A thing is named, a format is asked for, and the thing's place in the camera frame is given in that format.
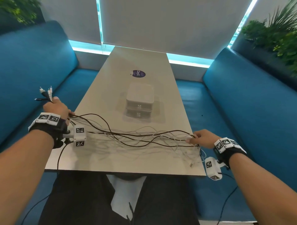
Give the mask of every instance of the table surface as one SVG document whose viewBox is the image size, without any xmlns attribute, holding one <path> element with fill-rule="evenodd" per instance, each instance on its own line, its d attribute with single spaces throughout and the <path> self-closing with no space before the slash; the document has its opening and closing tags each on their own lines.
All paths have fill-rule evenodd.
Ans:
<svg viewBox="0 0 297 225">
<path fill-rule="evenodd" d="M 133 77 L 131 75 L 133 70 L 144 71 L 146 75 L 141 78 Z M 130 83 L 133 82 L 154 86 L 155 97 L 150 119 L 133 118 L 125 114 L 126 95 Z M 139 131 L 152 132 L 154 128 L 157 131 L 182 130 L 192 133 L 165 53 L 115 47 L 75 113 L 98 114 L 108 122 L 111 129 L 121 131 L 142 128 Z M 88 115 L 85 118 L 107 128 L 105 122 L 98 116 Z M 89 126 L 86 126 L 86 130 L 95 131 Z M 61 150 L 62 148 L 52 150 L 45 169 L 57 169 Z M 59 169 L 206 175 L 196 147 L 176 149 L 150 143 L 146 147 L 135 148 L 111 141 L 106 136 L 91 133 L 87 133 L 85 146 L 73 147 L 73 144 L 66 146 L 61 155 Z"/>
</svg>

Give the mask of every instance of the black pants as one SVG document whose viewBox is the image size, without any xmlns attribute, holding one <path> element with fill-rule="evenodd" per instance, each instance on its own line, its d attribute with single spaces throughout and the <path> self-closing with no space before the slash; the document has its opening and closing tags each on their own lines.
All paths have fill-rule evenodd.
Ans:
<svg viewBox="0 0 297 225">
<path fill-rule="evenodd" d="M 61 171 L 39 224 L 129 225 L 127 219 L 111 208 L 114 193 L 106 175 Z M 134 225 L 199 225 L 187 178 L 148 176 L 143 183 L 133 220 Z"/>
</svg>

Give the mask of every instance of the white box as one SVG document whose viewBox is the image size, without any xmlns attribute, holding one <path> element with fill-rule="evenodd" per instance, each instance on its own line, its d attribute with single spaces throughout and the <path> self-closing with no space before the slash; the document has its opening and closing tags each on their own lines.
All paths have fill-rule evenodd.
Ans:
<svg viewBox="0 0 297 225">
<path fill-rule="evenodd" d="M 151 112 L 154 103 L 154 86 L 144 83 L 131 83 L 126 100 L 127 110 Z"/>
</svg>

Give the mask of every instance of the round sticker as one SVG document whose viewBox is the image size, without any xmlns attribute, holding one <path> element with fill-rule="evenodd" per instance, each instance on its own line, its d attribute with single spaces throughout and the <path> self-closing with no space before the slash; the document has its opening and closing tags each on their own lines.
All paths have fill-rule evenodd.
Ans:
<svg viewBox="0 0 297 225">
<path fill-rule="evenodd" d="M 144 77 L 146 75 L 145 72 L 141 71 L 141 70 L 133 70 L 132 72 L 132 76 L 134 77 Z"/>
</svg>

